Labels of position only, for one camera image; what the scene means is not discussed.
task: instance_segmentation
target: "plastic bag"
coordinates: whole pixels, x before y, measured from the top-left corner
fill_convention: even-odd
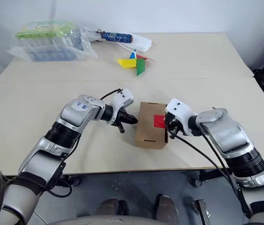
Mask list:
[[[30,61],[72,61],[96,58],[89,38],[96,33],[72,22],[30,22],[13,35],[8,52]]]

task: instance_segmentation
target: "robotic arm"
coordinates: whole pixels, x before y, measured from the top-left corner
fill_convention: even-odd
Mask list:
[[[208,135],[233,172],[238,198],[244,214],[264,212],[264,161],[240,124],[232,120],[226,109],[219,108],[195,114],[179,101],[172,99],[166,107],[165,123],[173,133]]]
[[[18,175],[8,181],[0,206],[0,225],[29,221],[41,194],[56,185],[66,166],[65,160],[76,149],[91,120],[104,120],[117,126],[121,133],[125,132],[122,122],[137,123],[125,110],[132,103],[133,95],[128,89],[119,90],[110,105],[88,95],[69,102],[22,162]]]

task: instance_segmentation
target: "red paper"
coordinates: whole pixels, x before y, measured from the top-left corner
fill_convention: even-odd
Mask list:
[[[154,115],[154,127],[165,128],[165,115]]]

